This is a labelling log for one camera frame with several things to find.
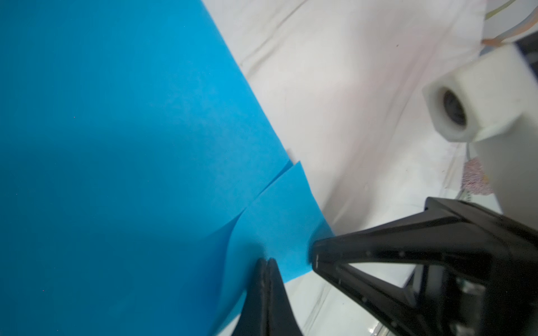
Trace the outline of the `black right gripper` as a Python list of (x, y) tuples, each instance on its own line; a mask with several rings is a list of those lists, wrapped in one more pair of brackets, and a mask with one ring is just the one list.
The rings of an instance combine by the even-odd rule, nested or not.
[[(322, 239), (314, 272), (394, 335), (536, 335), (537, 289), (450, 269), (537, 267), (537, 231), (475, 203), (429, 197), (424, 211), (375, 228)], [(416, 263), (400, 288), (349, 264)]]

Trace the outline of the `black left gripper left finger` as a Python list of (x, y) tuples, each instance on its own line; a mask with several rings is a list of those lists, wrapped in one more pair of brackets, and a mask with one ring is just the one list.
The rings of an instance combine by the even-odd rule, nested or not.
[(233, 336), (263, 336), (268, 332), (268, 262), (256, 262), (252, 281)]

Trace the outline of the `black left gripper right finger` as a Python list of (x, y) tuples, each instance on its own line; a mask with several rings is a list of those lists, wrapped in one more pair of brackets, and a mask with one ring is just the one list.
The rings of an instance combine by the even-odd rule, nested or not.
[(267, 322), (266, 334), (270, 336), (303, 336), (289, 302), (277, 261), (268, 260), (266, 271)]

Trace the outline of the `blue square paper sheet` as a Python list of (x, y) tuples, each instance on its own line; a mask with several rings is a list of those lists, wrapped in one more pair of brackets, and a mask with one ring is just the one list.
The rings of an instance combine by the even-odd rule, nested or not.
[(203, 2), (1, 3), (1, 334), (208, 335), (328, 236)]

